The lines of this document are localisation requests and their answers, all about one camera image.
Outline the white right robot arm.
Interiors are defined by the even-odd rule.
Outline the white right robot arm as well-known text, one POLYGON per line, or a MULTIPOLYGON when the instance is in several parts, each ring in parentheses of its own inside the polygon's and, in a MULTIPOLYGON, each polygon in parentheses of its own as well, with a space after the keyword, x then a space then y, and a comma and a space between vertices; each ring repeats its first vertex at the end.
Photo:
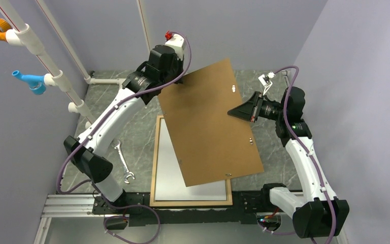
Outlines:
POLYGON ((292 87, 285 90, 280 102, 256 91, 249 100, 227 113, 252 123, 260 117, 273 120, 276 135, 296 168, 303 196, 296 196, 281 183, 265 184, 259 198, 262 209, 272 211, 278 207, 284 211, 300 238, 331 240, 342 230, 349 204, 337 197, 321 169, 312 133, 302 118, 304 106, 305 92, 292 87))

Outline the brown fibreboard backing board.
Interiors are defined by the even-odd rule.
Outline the brown fibreboard backing board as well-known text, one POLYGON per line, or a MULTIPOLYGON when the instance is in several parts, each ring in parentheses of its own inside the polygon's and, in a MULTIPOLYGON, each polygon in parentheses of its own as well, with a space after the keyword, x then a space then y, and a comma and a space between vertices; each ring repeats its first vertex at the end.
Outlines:
POLYGON ((264 171, 250 124, 228 115, 243 102, 228 58, 185 75, 158 100, 186 186, 264 171))

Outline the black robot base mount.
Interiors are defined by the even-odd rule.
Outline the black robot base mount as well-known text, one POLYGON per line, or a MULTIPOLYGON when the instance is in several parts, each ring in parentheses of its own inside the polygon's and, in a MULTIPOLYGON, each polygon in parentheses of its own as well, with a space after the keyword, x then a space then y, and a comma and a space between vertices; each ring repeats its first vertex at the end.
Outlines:
MULTIPOLYGON (((198 223, 240 223, 256 224, 255 217, 271 215, 277 207, 265 200, 261 191, 232 191, 233 204, 229 206, 201 207, 152 207, 158 214, 161 224, 198 224, 198 223)), ((113 209, 101 196, 95 196, 92 207, 93 215, 116 216, 125 214, 130 227, 156 224, 157 219, 150 210, 149 192, 127 192, 126 202, 133 207, 113 209)))

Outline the light wooden picture frame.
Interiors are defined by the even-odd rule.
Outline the light wooden picture frame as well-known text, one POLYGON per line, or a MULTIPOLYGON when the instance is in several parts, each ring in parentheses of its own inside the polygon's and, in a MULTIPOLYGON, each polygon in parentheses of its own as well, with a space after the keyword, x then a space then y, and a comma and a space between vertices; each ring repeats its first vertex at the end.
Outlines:
POLYGON ((155 143, 154 143, 154 155, 152 162, 152 177, 150 187, 150 200, 149 203, 154 207, 208 207, 208 206, 231 206, 233 204, 232 192, 231 192, 231 181, 226 181, 226 196, 225 201, 155 201, 155 175, 156 175, 156 161, 157 161, 157 147, 158 147, 158 135, 159 135, 159 119, 164 116, 159 115, 156 119, 155 129, 155 143))

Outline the white PVC pipe stand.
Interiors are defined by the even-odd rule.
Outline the white PVC pipe stand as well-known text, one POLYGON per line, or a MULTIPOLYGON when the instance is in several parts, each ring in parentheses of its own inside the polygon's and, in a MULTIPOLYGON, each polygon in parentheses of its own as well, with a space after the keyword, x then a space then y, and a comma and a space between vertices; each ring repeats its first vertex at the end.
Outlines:
MULTIPOLYGON (((94 78, 92 75, 88 74, 87 69, 83 66, 80 58, 76 54, 74 48, 65 36, 63 30, 60 28, 46 3, 44 1, 36 1, 36 4, 39 6, 51 27, 62 41, 65 49, 75 62, 76 67, 81 72, 82 77, 87 84, 123 84, 124 79, 100 79, 94 78)), ((89 128, 95 121, 95 117, 92 115, 85 102, 75 92, 69 78, 61 69, 59 69, 56 62, 47 53, 44 44, 36 35, 34 30, 21 18, 9 1, 0 1, 0 13, 3 16, 2 19, 6 20, 12 27, 10 30, 6 31, 6 43, 12 46, 25 47, 39 60, 42 66, 47 70, 47 73, 44 75, 45 85, 57 86, 64 94, 66 94, 70 99, 68 111, 78 113, 84 117, 86 119, 85 127, 89 128)))

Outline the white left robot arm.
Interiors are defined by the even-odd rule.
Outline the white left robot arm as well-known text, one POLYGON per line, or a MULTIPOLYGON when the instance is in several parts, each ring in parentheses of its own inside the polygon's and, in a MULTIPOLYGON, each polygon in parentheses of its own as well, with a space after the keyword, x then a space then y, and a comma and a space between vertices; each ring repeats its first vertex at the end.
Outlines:
POLYGON ((112 176, 113 164, 105 153, 125 124, 161 90, 180 83, 186 44, 155 46, 149 59, 124 80, 115 99, 98 119, 78 137, 68 136, 64 147, 75 167, 85 174, 106 198, 106 208, 117 214, 124 210, 126 192, 112 176))

